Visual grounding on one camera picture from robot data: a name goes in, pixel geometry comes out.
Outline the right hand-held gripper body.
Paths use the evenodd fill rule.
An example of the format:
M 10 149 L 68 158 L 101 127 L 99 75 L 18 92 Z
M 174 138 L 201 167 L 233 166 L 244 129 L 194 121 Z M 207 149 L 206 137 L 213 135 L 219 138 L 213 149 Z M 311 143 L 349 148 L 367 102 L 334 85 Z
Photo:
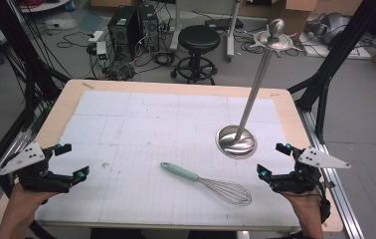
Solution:
M 270 187 L 275 192 L 302 194 L 320 186 L 322 168 L 350 168 L 351 165 L 317 148 L 298 149 L 292 147 L 294 169 L 289 174 L 272 175 Z

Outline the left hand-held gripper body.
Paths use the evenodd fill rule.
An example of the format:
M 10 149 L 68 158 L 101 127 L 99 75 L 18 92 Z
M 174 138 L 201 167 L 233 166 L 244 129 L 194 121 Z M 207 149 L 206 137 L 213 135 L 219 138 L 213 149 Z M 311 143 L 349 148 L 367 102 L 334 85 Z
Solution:
M 8 156 L 0 169 L 0 186 L 3 191 L 11 194 L 15 180 L 18 180 L 28 191 L 68 193 L 74 184 L 73 177 L 49 170 L 54 146 L 41 148 L 33 140 L 23 150 Z

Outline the silver metal utensil stand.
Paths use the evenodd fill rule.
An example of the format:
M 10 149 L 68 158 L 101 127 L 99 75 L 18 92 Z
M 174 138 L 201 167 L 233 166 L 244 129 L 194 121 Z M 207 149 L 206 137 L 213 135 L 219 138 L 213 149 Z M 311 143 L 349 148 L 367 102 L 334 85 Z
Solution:
M 255 104 L 259 89 L 267 72 L 273 54 L 295 49 L 291 36 L 285 32 L 285 23 L 281 18 L 271 21 L 265 31 L 253 35 L 254 47 L 264 49 L 251 91 L 248 96 L 239 124 L 227 124 L 216 133 L 216 143 L 220 151 L 234 159 L 252 156 L 258 149 L 258 140 L 253 132 L 246 128 L 251 111 Z

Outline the whisk with green handle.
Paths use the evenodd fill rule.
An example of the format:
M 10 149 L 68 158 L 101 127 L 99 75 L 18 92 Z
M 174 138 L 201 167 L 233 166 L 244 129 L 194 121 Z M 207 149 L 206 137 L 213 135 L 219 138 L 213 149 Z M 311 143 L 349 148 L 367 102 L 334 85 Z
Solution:
M 253 201 L 251 192 L 237 182 L 204 178 L 197 173 L 170 162 L 161 162 L 160 166 L 166 171 L 187 180 L 202 183 L 221 197 L 224 201 L 230 204 L 237 206 L 248 206 Z

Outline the person's left hand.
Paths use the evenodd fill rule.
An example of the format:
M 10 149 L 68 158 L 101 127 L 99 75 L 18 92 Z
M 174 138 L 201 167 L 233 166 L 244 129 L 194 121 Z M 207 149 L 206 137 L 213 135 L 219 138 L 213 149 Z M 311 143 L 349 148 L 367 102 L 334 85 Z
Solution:
M 31 217 L 45 201 L 56 195 L 57 192 L 28 191 L 20 183 L 17 183 L 9 198 L 7 211 L 22 218 Z

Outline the person's right hand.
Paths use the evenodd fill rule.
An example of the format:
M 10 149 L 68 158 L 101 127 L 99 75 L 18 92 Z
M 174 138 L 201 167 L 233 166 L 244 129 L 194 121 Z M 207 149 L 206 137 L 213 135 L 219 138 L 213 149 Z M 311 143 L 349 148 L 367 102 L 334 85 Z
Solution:
M 299 220 L 320 220 L 320 197 L 316 192 L 311 191 L 303 194 L 282 192 L 282 196 L 290 203 Z

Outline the white grid mat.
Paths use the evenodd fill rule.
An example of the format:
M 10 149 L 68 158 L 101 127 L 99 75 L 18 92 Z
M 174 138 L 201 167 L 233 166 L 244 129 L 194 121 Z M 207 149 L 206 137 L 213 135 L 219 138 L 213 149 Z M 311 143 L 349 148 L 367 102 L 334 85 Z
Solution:
M 255 102 L 247 127 L 258 140 L 247 159 L 233 159 L 215 136 L 240 120 L 243 98 L 86 91 L 61 136 L 72 150 L 50 161 L 58 174 L 84 166 L 88 179 L 58 195 L 36 214 L 45 223 L 119 226 L 290 228 L 297 224 L 289 203 L 259 180 L 257 165 L 275 174 L 293 169 L 278 152 L 284 140 L 272 100 Z M 237 182 L 253 201 L 237 206 L 211 189 L 170 173 L 170 162 L 201 177 Z

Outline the white power adapter box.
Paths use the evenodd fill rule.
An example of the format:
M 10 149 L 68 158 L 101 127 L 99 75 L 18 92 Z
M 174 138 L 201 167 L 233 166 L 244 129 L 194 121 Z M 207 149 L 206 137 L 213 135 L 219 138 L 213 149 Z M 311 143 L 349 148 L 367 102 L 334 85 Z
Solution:
M 106 50 L 106 42 L 99 41 L 96 43 L 96 55 L 98 58 L 98 62 L 102 67 L 107 65 L 107 50 Z

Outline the wooden table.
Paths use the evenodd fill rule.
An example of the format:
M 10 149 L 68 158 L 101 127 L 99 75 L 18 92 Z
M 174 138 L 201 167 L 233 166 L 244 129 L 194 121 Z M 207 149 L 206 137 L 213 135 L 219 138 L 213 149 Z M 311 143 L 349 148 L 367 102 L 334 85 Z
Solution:
M 50 146 L 59 141 L 82 94 L 89 90 L 240 98 L 246 98 L 250 93 L 249 88 L 240 87 L 70 80 L 65 85 L 36 136 L 36 140 L 41 146 Z M 297 144 L 298 146 L 308 147 L 310 145 L 305 127 L 302 124 L 293 99 L 287 90 L 261 88 L 258 98 L 274 101 L 282 123 L 283 133 L 289 142 Z

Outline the large black computer tower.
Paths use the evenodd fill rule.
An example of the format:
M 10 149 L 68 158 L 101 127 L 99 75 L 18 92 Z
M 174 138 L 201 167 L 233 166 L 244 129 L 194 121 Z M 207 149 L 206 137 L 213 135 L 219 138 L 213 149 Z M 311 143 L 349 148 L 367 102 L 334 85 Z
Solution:
M 132 61 L 135 46 L 141 39 L 138 11 L 135 6 L 119 6 L 107 24 L 115 57 Z

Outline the tall cardboard box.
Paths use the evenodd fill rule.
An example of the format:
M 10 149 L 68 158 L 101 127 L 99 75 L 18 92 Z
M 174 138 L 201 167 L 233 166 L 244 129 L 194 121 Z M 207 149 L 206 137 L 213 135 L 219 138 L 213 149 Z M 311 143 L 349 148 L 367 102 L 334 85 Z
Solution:
M 307 19 L 315 10 L 317 0 L 272 0 L 268 23 L 280 18 L 284 21 L 284 33 L 295 41 L 303 32 Z

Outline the flat black device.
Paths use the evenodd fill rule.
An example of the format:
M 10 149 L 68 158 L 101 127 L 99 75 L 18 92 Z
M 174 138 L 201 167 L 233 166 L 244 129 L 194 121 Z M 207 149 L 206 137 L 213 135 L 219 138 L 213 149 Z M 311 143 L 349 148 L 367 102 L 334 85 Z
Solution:
M 228 30 L 232 25 L 232 21 L 228 18 L 226 18 L 226 19 L 212 19 L 212 20 L 206 20 L 205 25 L 210 27 L 210 28 L 213 28 L 215 30 Z M 243 27 L 244 27 L 244 23 L 241 20 L 237 19 L 236 24 L 235 24 L 235 28 L 240 29 L 240 28 L 243 28 Z

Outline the black round stool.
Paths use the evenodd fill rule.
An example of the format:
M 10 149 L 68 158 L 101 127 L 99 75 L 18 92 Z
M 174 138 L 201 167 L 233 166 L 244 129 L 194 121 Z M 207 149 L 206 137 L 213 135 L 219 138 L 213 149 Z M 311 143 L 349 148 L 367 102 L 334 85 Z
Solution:
M 170 77 L 181 76 L 187 84 L 209 80 L 215 85 L 213 76 L 218 69 L 213 62 L 203 55 L 215 50 L 221 43 L 220 35 L 205 25 L 189 26 L 181 30 L 179 44 L 188 51 L 189 56 L 181 59 L 171 71 Z

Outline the slim black computer tower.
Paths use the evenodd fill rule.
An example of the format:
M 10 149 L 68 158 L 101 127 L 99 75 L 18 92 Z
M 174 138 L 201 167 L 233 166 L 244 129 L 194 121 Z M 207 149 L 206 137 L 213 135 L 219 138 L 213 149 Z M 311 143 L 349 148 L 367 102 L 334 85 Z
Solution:
M 147 51 L 159 50 L 158 18 L 152 5 L 141 5 L 138 14 L 142 33 L 143 46 Z

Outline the black metal frame stand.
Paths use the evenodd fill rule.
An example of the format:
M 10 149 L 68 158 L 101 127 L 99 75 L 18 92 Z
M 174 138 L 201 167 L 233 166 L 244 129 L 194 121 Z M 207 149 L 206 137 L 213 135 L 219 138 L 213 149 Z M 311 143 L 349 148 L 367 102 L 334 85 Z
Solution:
M 21 64 L 10 58 L 8 49 L 1 42 L 0 50 L 7 58 L 17 80 L 25 84 L 25 107 L 0 140 L 1 161 L 1 156 L 12 144 L 12 140 L 18 135 L 18 132 L 30 127 L 36 107 L 41 102 L 53 102 L 59 97 L 61 90 L 54 79 L 61 83 L 67 83 L 70 78 L 40 58 L 16 16 L 14 6 L 10 5 L 8 0 L 0 0 L 0 31 Z
M 291 94 L 303 90 L 294 103 L 304 112 L 310 113 L 318 102 L 315 133 L 321 142 L 324 142 L 323 127 L 331 80 L 366 32 L 376 35 L 376 0 L 362 0 L 318 70 L 307 80 L 287 89 Z

